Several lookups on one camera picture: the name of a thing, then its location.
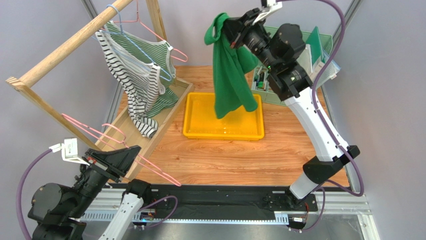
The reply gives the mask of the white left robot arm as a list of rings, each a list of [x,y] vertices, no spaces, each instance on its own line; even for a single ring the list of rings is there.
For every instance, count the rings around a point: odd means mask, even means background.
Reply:
[[[140,151],[138,145],[112,151],[90,148],[82,157],[86,166],[80,170],[72,187],[58,183],[41,186],[34,193],[27,214],[37,222],[30,239],[81,240],[87,224],[79,219],[109,180],[116,183],[122,180]],[[130,181],[122,193],[119,209],[100,239],[120,240],[136,212],[151,199],[150,183]]]

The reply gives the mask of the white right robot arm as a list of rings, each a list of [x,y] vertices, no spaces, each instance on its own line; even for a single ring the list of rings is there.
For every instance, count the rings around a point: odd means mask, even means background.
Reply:
[[[346,164],[360,155],[356,145],[349,145],[331,125],[315,95],[316,87],[297,59],[306,47],[297,24],[282,24],[270,36],[261,10],[225,20],[222,33],[231,48],[246,46],[267,68],[273,92],[294,113],[312,142],[316,155],[303,165],[303,173],[289,187],[288,198],[300,202],[328,181]]]

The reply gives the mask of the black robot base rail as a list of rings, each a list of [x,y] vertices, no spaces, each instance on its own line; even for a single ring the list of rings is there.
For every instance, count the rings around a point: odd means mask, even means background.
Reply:
[[[151,188],[152,202],[168,196],[177,197],[177,208],[170,220],[271,222],[279,212],[304,215],[319,211],[312,193],[298,206],[291,207],[287,186],[152,184]]]

